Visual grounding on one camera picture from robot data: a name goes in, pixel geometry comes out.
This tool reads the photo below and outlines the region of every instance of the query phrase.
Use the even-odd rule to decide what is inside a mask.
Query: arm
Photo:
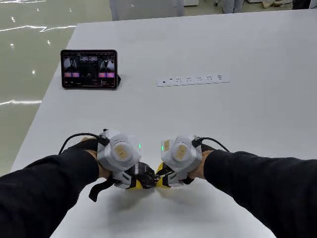
[[[277,237],[317,236],[317,160],[204,153],[195,177],[230,195]]]
[[[71,148],[1,177],[1,237],[49,237],[80,191],[106,173],[94,151]]]

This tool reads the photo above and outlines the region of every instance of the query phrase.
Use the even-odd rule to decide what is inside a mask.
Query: power strip
[[[176,76],[157,80],[157,87],[179,86],[179,85],[195,85],[210,83],[228,83],[230,80],[222,75],[206,75],[206,76]]]

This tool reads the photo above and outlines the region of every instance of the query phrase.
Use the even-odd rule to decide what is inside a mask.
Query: black wire
[[[71,135],[70,137],[68,137],[68,138],[65,140],[65,142],[64,142],[64,144],[62,145],[62,147],[61,147],[61,149],[60,149],[58,155],[60,155],[60,154],[63,152],[63,150],[64,150],[64,148],[65,148],[65,145],[68,143],[68,141],[69,141],[71,138],[74,138],[74,137],[76,137],[76,136],[81,136],[81,135],[92,136],[92,137],[95,137],[96,139],[99,139],[99,138],[100,138],[98,135],[92,134],[92,133],[77,133],[77,134]]]
[[[212,139],[210,137],[200,137],[199,140],[202,142],[203,140],[211,140],[215,143],[217,143],[218,145],[220,145],[225,151],[230,152],[223,144],[221,144],[219,141]]]

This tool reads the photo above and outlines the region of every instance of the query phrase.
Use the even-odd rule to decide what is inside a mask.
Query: hand
[[[93,138],[84,138],[82,139],[81,141],[85,141],[85,140],[90,140],[90,139],[93,139]],[[97,161],[98,163],[98,160],[97,160],[97,151],[94,151],[94,150],[85,150],[87,151],[89,154],[91,154],[95,160]],[[98,163],[98,167],[99,167],[99,177],[100,178],[109,178],[110,175],[111,175],[111,172],[109,170],[106,170],[104,169],[99,163]]]
[[[212,151],[213,150],[207,150],[203,152],[202,162],[198,165],[196,169],[188,173],[188,177],[190,177],[191,179],[194,179],[194,178],[205,179],[205,176],[204,176],[205,160]]]

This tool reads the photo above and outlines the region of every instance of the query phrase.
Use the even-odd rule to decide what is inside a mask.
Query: beige label
[[[169,150],[169,140],[164,142],[164,151]]]
[[[114,151],[122,160],[125,160],[128,157],[128,153],[125,151],[122,145],[118,145],[117,147],[115,147]]]
[[[185,145],[180,145],[178,147],[176,158],[179,160],[182,160],[185,156],[186,150],[187,150],[187,147]]]

